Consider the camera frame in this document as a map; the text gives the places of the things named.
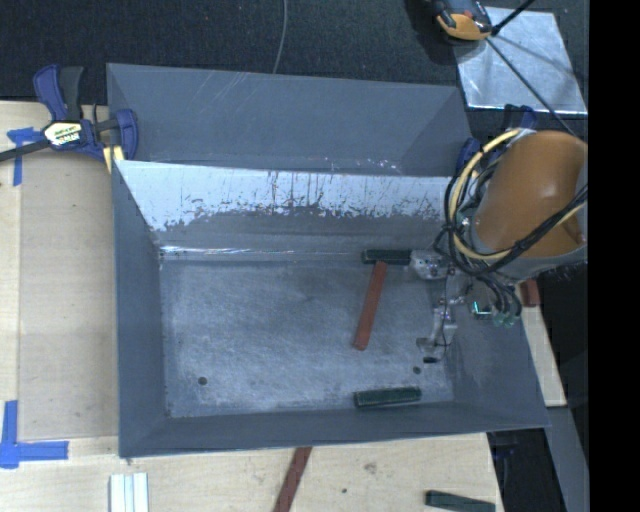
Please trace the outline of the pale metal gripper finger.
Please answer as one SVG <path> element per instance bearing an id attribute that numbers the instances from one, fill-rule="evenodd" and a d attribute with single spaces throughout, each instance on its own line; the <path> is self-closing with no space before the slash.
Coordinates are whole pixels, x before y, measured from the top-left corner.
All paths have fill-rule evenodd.
<path id="1" fill-rule="evenodd" d="M 427 250 L 413 250 L 410 253 L 409 267 L 418 278 L 426 281 L 444 279 L 448 273 L 446 260 Z"/>
<path id="2" fill-rule="evenodd" d="M 424 364 L 436 364 L 444 359 L 458 329 L 457 310 L 466 304 L 461 296 L 447 298 L 442 295 L 432 307 L 430 331 L 415 341 Z"/>

